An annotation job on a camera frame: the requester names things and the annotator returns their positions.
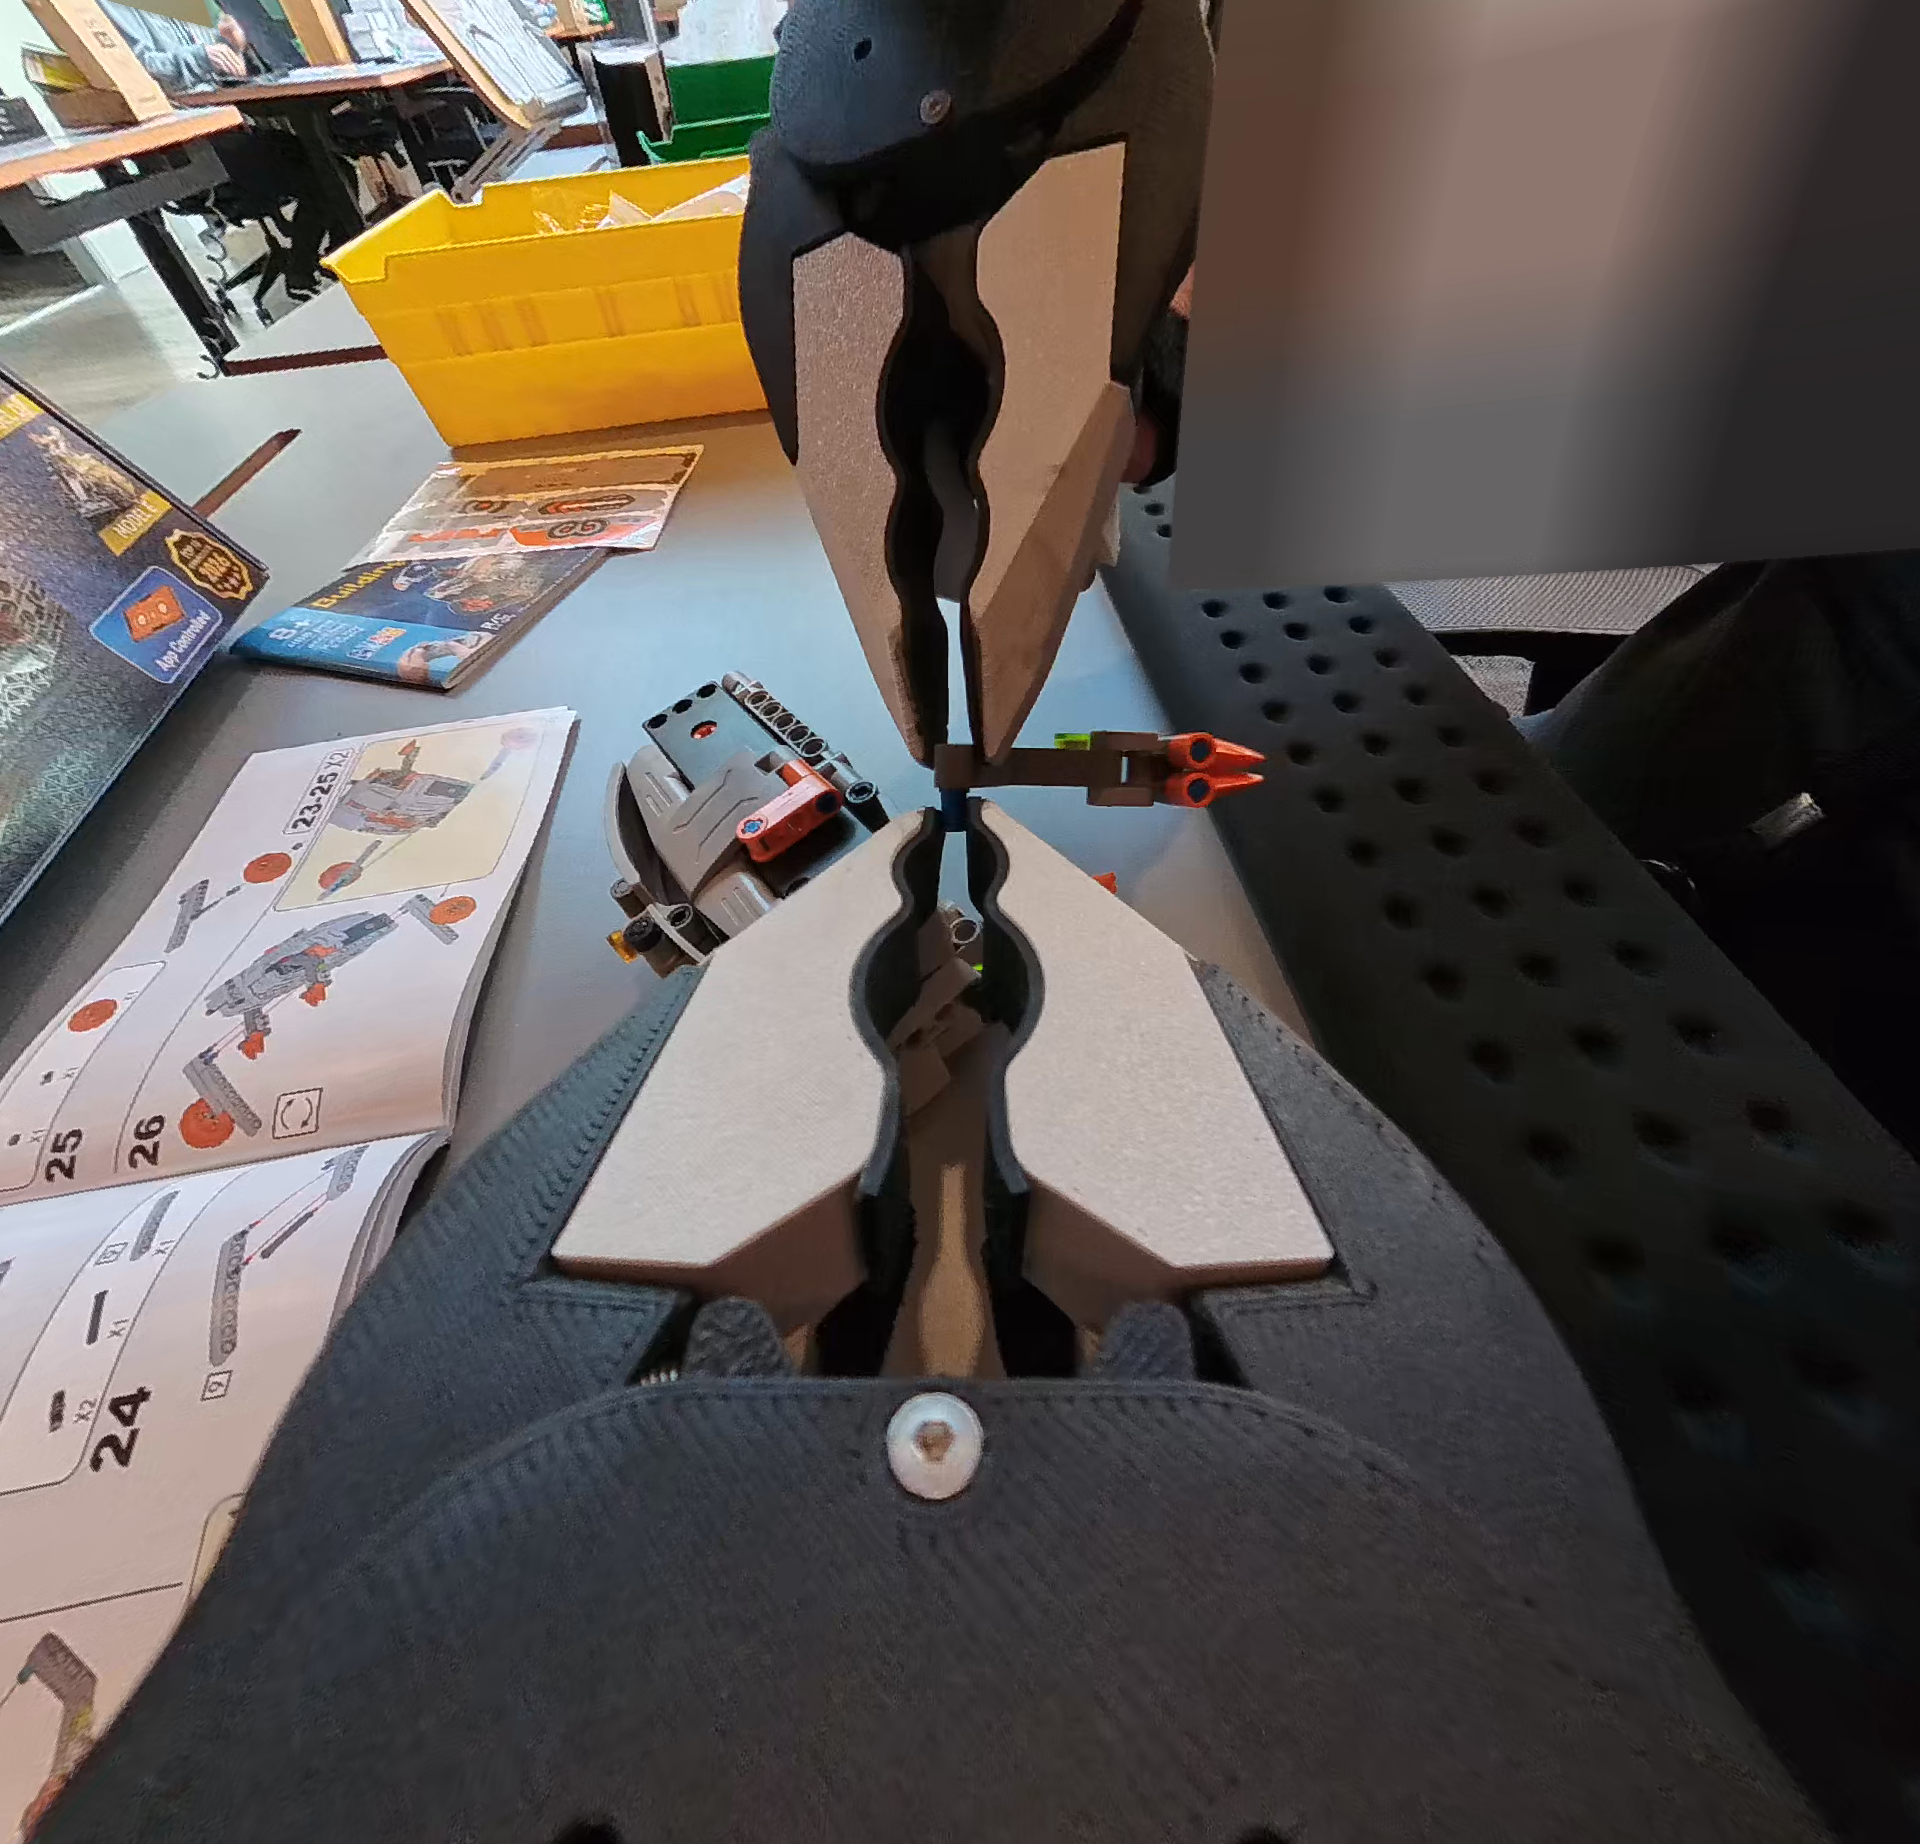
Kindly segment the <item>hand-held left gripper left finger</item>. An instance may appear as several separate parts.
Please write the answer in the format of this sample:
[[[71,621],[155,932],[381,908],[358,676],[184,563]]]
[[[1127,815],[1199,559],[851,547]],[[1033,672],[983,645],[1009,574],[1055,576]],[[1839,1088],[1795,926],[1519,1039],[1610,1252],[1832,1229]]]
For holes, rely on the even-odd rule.
[[[721,945],[550,1247],[572,1280],[815,1325],[865,1277],[859,1205],[899,1145],[886,1048],[917,1001],[943,823],[894,818]]]

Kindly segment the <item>grey brick-built toy robot body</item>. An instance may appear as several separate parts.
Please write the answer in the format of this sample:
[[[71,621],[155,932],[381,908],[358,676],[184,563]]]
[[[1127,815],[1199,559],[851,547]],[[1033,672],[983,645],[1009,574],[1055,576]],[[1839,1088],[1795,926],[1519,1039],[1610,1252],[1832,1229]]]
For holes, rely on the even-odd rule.
[[[899,1111],[946,1077],[946,1054],[1004,1025],[985,985],[990,937],[973,893],[971,807],[993,792],[894,807],[875,784],[763,681],[724,676],[660,707],[613,772],[605,837],[623,926],[614,948],[687,982],[710,956],[828,873],[894,818],[943,823],[938,889],[917,938],[914,1005],[886,1035]]]

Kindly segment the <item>toy arm with orange claws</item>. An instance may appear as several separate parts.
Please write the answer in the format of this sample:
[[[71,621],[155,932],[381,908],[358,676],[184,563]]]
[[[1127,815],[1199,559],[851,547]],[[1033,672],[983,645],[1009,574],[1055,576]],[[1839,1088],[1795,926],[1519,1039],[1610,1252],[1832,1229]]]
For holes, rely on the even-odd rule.
[[[1174,805],[1205,809],[1262,783],[1264,756],[1196,730],[1172,738],[1127,730],[1061,732],[1049,745],[1015,745],[995,756],[946,743],[931,756],[943,796],[1003,788],[1084,791],[1095,807]]]

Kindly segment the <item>green plastic crate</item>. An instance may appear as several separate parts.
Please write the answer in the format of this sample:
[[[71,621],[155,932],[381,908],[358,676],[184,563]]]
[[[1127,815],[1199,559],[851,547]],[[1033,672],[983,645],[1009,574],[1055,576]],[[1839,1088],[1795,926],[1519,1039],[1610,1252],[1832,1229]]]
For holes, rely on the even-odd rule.
[[[651,166],[743,157],[768,121],[776,57],[669,62],[664,79],[674,113],[673,135],[638,137]]]

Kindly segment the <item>black waste bin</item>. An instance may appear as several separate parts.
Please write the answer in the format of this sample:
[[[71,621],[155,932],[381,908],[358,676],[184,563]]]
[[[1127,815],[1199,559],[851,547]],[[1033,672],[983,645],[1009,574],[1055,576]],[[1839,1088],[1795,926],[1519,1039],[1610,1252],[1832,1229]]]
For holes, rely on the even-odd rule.
[[[674,106],[656,41],[596,39],[585,52],[601,122],[623,167],[656,160],[674,135]]]

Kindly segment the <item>yellow plastic bin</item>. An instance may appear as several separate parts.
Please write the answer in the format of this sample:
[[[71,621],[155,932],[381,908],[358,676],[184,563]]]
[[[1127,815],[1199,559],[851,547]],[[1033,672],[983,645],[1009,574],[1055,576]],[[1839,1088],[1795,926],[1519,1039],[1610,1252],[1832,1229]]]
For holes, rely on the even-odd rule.
[[[748,175],[724,157],[433,192],[326,267],[448,449],[758,412]]]

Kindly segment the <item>sticker sheet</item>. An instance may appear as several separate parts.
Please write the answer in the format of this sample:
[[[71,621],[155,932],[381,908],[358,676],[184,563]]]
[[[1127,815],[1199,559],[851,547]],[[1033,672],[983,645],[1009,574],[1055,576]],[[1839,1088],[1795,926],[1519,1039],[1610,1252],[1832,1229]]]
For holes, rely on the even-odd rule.
[[[649,554],[704,449],[436,465],[366,548],[373,563]]]

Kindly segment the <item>black perforated chair back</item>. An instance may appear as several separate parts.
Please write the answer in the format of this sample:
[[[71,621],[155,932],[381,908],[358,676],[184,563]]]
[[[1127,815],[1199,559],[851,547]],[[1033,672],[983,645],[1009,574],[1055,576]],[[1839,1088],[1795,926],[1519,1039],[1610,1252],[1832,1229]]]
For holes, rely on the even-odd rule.
[[[1916,1841],[1916,1165],[1386,591],[1106,579],[1330,1062],[1512,1255],[1814,1809]]]

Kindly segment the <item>tilted white board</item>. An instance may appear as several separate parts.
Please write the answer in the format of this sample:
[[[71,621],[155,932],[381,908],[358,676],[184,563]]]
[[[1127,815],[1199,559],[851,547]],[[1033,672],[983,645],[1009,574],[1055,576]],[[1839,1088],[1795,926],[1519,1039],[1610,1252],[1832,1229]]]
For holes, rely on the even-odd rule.
[[[587,90],[518,0],[401,0],[466,87],[511,129],[587,107]]]

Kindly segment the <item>open building instruction booklet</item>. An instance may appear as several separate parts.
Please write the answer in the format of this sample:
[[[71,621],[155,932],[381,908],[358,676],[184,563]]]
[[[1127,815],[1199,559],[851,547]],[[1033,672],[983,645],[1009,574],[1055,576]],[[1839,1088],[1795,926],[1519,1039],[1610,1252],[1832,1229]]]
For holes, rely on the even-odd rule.
[[[254,755],[5,1072],[4,1832],[153,1664],[448,1141],[574,730]]]

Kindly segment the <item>blue closed booklet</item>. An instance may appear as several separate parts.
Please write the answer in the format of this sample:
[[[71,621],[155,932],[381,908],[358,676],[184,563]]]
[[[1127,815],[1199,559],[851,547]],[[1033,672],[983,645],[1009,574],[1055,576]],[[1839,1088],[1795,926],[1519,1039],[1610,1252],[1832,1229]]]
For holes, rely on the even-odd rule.
[[[358,562],[240,634],[254,665],[454,691],[587,582],[604,548]]]

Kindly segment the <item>brown wooden stick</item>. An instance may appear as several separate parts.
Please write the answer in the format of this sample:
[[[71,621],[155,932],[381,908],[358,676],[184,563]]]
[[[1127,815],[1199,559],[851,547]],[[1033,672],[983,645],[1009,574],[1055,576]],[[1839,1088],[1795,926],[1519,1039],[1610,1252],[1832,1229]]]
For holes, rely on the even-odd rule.
[[[269,465],[274,465],[299,440],[297,427],[276,430],[260,440],[252,450],[226,474],[215,480],[201,498],[191,504],[194,516],[214,518],[226,507],[248,485],[252,485]]]

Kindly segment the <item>black office chair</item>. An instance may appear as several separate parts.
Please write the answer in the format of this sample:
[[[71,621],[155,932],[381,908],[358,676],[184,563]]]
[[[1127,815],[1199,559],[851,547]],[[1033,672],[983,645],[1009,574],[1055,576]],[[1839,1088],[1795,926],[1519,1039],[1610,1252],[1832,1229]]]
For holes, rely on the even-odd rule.
[[[212,209],[229,224],[258,225],[268,239],[263,269],[243,277],[254,283],[254,313],[265,323],[274,282],[294,304],[320,291],[320,258],[335,242],[323,209],[323,171],[302,140],[278,124],[226,129],[210,147],[226,171],[210,195]]]

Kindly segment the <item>dark toy set box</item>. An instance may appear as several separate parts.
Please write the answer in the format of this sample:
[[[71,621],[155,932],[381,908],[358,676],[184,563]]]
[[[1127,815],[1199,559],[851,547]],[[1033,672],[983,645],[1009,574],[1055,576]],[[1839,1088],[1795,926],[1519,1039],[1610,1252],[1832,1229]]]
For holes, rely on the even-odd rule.
[[[268,582],[252,554],[4,374],[4,918]]]

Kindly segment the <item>cardboard box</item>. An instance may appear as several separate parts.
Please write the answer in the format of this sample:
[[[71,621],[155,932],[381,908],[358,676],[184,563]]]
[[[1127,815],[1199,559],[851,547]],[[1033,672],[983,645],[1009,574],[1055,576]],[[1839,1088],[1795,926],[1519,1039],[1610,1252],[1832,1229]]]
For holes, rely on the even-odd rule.
[[[95,0],[20,0],[20,5],[79,72],[84,87],[119,107],[108,122],[138,124],[174,111],[167,93],[140,67]]]

